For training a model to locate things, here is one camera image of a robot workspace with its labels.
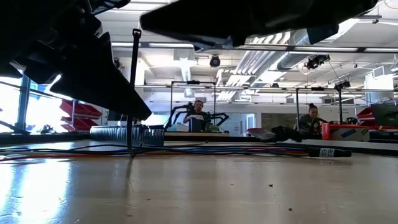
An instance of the person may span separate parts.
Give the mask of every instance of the person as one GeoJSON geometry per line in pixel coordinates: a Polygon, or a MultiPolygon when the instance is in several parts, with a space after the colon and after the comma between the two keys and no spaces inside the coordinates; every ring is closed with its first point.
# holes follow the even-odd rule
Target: person
{"type": "Polygon", "coordinates": [[[321,124],[318,118],[318,108],[310,103],[308,114],[303,114],[298,119],[298,131],[305,136],[321,135],[321,124]]]}
{"type": "Polygon", "coordinates": [[[187,113],[182,123],[186,124],[190,120],[191,115],[202,115],[203,120],[204,121],[206,120],[207,114],[202,111],[203,102],[200,100],[196,100],[195,103],[193,104],[193,107],[194,111],[192,113],[187,113]]]}

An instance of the metal pole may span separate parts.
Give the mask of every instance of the metal pole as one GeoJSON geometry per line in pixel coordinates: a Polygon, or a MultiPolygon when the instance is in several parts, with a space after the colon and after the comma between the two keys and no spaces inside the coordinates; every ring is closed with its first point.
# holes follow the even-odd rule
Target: metal pole
{"type": "MultiPolygon", "coordinates": [[[[139,39],[141,38],[141,30],[133,29],[132,36],[134,38],[133,46],[132,46],[132,55],[131,55],[131,72],[130,72],[130,85],[134,89],[136,84],[136,70],[137,70],[137,59],[138,59],[138,44],[139,39]]],[[[134,156],[134,151],[132,150],[132,121],[133,117],[131,115],[127,115],[127,149],[130,153],[130,156],[134,156]]]]}
{"type": "Polygon", "coordinates": [[[76,100],[72,100],[72,127],[75,128],[75,109],[76,109],[76,100]]]}
{"type": "Polygon", "coordinates": [[[30,95],[30,79],[26,75],[24,75],[21,82],[22,83],[19,93],[18,117],[15,126],[21,130],[26,130],[26,114],[30,95]]]}
{"type": "Polygon", "coordinates": [[[356,111],[356,106],[354,106],[354,110],[355,110],[355,118],[358,119],[358,114],[357,114],[357,111],[356,111]]]}
{"type": "Polygon", "coordinates": [[[299,110],[299,88],[296,88],[296,113],[297,113],[297,131],[300,131],[300,126],[299,126],[299,119],[300,119],[300,110],[299,110]]]}
{"type": "Polygon", "coordinates": [[[340,112],[340,125],[343,124],[343,106],[341,102],[341,88],[337,89],[338,92],[338,106],[339,106],[339,112],[340,112]]]}
{"type": "Polygon", "coordinates": [[[170,113],[173,110],[173,85],[174,81],[172,81],[172,85],[170,86],[170,113]]]}
{"type": "Polygon", "coordinates": [[[216,114],[216,84],[214,85],[214,114],[216,114]]]}

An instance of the ceiling light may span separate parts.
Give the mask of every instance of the ceiling light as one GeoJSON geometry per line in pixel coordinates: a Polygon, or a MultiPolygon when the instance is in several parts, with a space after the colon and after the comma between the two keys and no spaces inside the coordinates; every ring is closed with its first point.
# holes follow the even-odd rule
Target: ceiling light
{"type": "Polygon", "coordinates": [[[173,86],[173,88],[206,88],[205,86],[190,86],[190,85],[185,85],[185,86],[173,86]]]}
{"type": "Polygon", "coordinates": [[[286,51],[287,46],[285,45],[271,45],[271,44],[246,44],[237,49],[242,50],[268,50],[268,51],[286,51]]]}
{"type": "Polygon", "coordinates": [[[193,45],[192,44],[181,44],[181,43],[149,43],[149,47],[193,48],[193,45]]]}
{"type": "Polygon", "coordinates": [[[328,55],[328,52],[301,52],[301,51],[293,51],[289,52],[290,54],[307,54],[307,55],[328,55]]]}
{"type": "Polygon", "coordinates": [[[358,50],[357,47],[313,47],[313,46],[297,46],[294,50],[302,51],[322,51],[322,52],[355,52],[358,50]]]}
{"type": "Polygon", "coordinates": [[[368,47],[365,49],[365,52],[371,53],[398,53],[398,48],[377,48],[377,47],[368,47]]]}
{"type": "Polygon", "coordinates": [[[142,14],[145,11],[137,11],[137,10],[109,10],[108,12],[115,12],[119,14],[142,14]]]}
{"type": "Polygon", "coordinates": [[[132,47],[133,45],[132,42],[112,42],[112,47],[132,47]]]}
{"type": "Polygon", "coordinates": [[[165,85],[136,85],[135,88],[167,88],[165,85]]]}

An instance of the cardboard box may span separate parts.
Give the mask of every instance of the cardboard box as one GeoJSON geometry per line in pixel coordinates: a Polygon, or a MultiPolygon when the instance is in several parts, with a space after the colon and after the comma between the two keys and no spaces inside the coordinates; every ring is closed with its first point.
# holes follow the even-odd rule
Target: cardboard box
{"type": "Polygon", "coordinates": [[[322,139],[334,141],[369,141],[369,128],[358,125],[322,124],[322,139]]]}

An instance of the ventilation duct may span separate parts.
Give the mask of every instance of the ventilation duct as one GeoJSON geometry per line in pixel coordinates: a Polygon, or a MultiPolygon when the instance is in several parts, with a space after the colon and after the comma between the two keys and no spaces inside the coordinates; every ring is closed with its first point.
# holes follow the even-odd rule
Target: ventilation duct
{"type": "MultiPolygon", "coordinates": [[[[337,34],[319,42],[319,45],[330,44],[342,35],[346,34],[355,24],[359,22],[359,19],[348,19],[347,21],[339,24],[337,34]]],[[[294,33],[292,38],[289,40],[289,45],[310,45],[307,31],[302,29],[294,33]]],[[[283,60],[278,63],[277,69],[281,71],[288,71],[294,68],[302,60],[306,59],[308,54],[288,54],[283,60]]]]}
{"type": "MultiPolygon", "coordinates": [[[[273,38],[273,35],[269,35],[267,37],[255,37],[250,44],[268,44],[273,38]]],[[[254,55],[257,52],[252,50],[246,51],[242,60],[239,62],[239,65],[236,67],[234,74],[242,74],[243,70],[252,62],[254,55]]]]}
{"type": "MultiPolygon", "coordinates": [[[[289,40],[289,45],[310,45],[310,40],[306,30],[298,30],[289,40]]],[[[289,71],[302,60],[306,59],[308,54],[287,54],[277,65],[281,71],[289,71]]]]}
{"type": "MultiPolygon", "coordinates": [[[[280,38],[272,40],[271,43],[285,44],[289,39],[290,39],[290,32],[285,32],[280,38]]],[[[255,64],[249,69],[248,72],[250,74],[255,74],[264,65],[264,63],[273,56],[274,53],[275,52],[263,52],[259,60],[255,62],[255,64]]]]}
{"type": "MultiPolygon", "coordinates": [[[[264,41],[262,44],[278,44],[279,41],[282,39],[283,34],[278,33],[275,35],[270,35],[267,37],[263,37],[264,41]]],[[[244,68],[242,69],[242,74],[248,74],[248,70],[257,63],[261,57],[266,55],[268,52],[265,51],[250,51],[251,57],[245,63],[244,68]]]]}
{"type": "MultiPolygon", "coordinates": [[[[339,31],[337,34],[319,42],[318,44],[330,44],[336,39],[340,38],[342,35],[346,34],[356,23],[358,23],[359,19],[348,19],[347,21],[339,24],[339,31]]],[[[308,33],[305,29],[297,30],[293,33],[291,38],[289,39],[289,45],[310,45],[310,41],[308,38],[308,33]]],[[[261,87],[264,84],[258,84],[257,81],[261,79],[263,82],[272,83],[281,76],[285,74],[285,72],[268,72],[268,70],[281,70],[288,71],[294,68],[297,64],[299,64],[302,60],[306,59],[308,54],[291,54],[286,52],[274,52],[269,59],[266,59],[266,63],[259,69],[254,69],[254,73],[260,73],[256,81],[252,83],[252,87],[261,87]]]]}

